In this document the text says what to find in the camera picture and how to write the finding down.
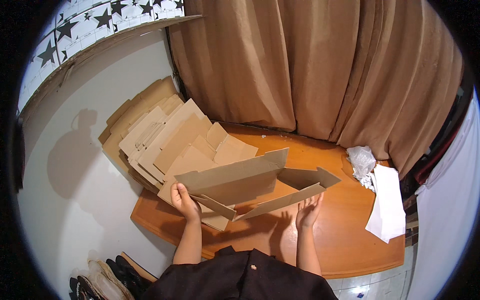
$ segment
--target wooden table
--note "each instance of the wooden table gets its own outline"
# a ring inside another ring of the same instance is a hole
[[[287,167],[315,169],[321,166],[342,179],[325,192],[322,211],[313,229],[325,278],[366,275],[403,264],[405,235],[386,244],[365,230],[375,194],[352,176],[344,148],[277,131],[227,123],[222,126],[234,137],[258,147],[257,155],[290,147]],[[242,214],[251,209],[252,204],[288,194],[291,189],[278,181],[272,193],[239,204],[235,209]],[[296,213],[297,205],[290,205],[269,214],[229,222],[224,232],[202,225],[202,256],[212,258],[219,249],[232,245],[237,251],[256,248],[295,265]],[[147,190],[140,195],[131,218],[174,245],[180,242],[185,226],[184,218],[175,208]]]

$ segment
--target black shoe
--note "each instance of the black shoe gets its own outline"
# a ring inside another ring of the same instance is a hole
[[[76,278],[70,277],[70,289],[72,290],[72,293],[75,294],[75,298],[77,298],[78,280]]]
[[[107,259],[105,262],[108,264],[115,277],[130,291],[135,300],[139,300],[143,293],[137,284],[131,280],[128,274],[120,269],[113,260]]]
[[[141,277],[140,274],[138,274],[134,267],[132,267],[123,256],[117,255],[115,262],[119,268],[127,273],[128,277],[133,279],[138,287],[140,287],[143,291],[146,291],[152,284],[149,280]]]
[[[88,279],[85,276],[79,275],[77,276],[77,279],[78,279],[78,283],[80,284],[80,287],[87,293],[87,295],[85,295],[85,297],[87,297],[86,299],[105,300],[105,298],[103,298],[99,293],[97,293],[97,291],[94,289],[90,281],[88,281]]]

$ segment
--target right hand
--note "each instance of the right hand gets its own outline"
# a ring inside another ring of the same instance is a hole
[[[182,213],[187,222],[201,222],[202,209],[200,205],[188,195],[187,188],[175,182],[170,188],[173,206]]]
[[[295,220],[297,230],[313,228],[313,224],[320,213],[320,206],[323,199],[324,193],[321,193],[320,195],[312,196],[299,202],[299,210],[297,212],[297,219]]]

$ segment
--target white cloth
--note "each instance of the white cloth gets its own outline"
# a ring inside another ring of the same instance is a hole
[[[377,165],[373,171],[377,196],[365,229],[388,244],[390,239],[405,234],[405,212],[398,172],[382,165]]]
[[[477,94],[452,144],[417,191],[419,244],[409,300],[434,299],[467,246],[480,196]]]

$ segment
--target white floor tile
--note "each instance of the white floor tile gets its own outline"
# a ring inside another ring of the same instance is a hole
[[[405,273],[390,278],[390,284],[388,285],[387,299],[399,300],[402,297],[403,285],[405,283]]]
[[[327,279],[328,284],[332,290],[339,290],[342,288],[343,278],[340,279]]]
[[[413,246],[408,246],[405,248],[405,260],[403,263],[403,267],[405,271],[411,270],[413,266]]]
[[[410,288],[411,277],[412,277],[412,271],[408,270],[407,274],[405,275],[405,284],[403,285],[402,298],[407,298],[408,289]]]
[[[356,288],[347,288],[347,289],[342,289],[340,291],[340,297],[338,297],[338,300],[364,300],[367,298],[369,292],[369,286],[363,286],[363,287],[356,287]]]
[[[388,287],[390,285],[390,278],[370,284],[370,289],[366,300],[383,300],[386,299],[386,293],[388,293]]]
[[[355,288],[370,284],[372,275],[364,275],[358,277],[344,278],[342,283],[342,290],[345,288]]]

